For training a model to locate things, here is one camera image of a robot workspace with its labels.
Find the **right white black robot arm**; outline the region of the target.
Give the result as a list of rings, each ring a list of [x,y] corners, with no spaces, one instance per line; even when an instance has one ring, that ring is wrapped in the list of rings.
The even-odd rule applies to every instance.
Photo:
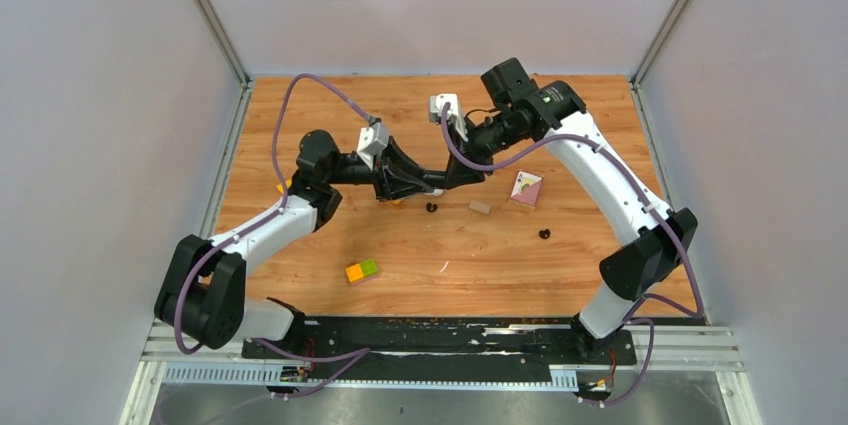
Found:
[[[449,169],[477,177],[505,168],[543,148],[574,176],[612,229],[620,247],[600,262],[602,283],[576,317],[571,348],[596,362],[617,332],[678,266],[694,276],[689,247],[698,227],[694,213],[675,210],[652,192],[603,136],[587,105],[566,82],[540,86],[510,58],[481,77],[496,113],[475,124],[454,94],[428,103],[451,158]]]

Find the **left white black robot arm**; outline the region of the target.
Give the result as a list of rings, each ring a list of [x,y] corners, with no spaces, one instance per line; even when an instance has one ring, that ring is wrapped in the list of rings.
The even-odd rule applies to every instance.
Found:
[[[248,299],[249,275],[333,217],[342,201],[339,184],[371,185],[380,201],[432,193],[448,184],[446,172],[420,166],[394,139],[372,156],[343,153],[325,130],[301,139],[296,166],[287,192],[267,210],[228,232],[208,239],[188,235],[178,242],[154,313],[172,326],[182,353],[261,338],[283,358],[298,356],[307,334],[295,324],[296,309],[278,299]]]

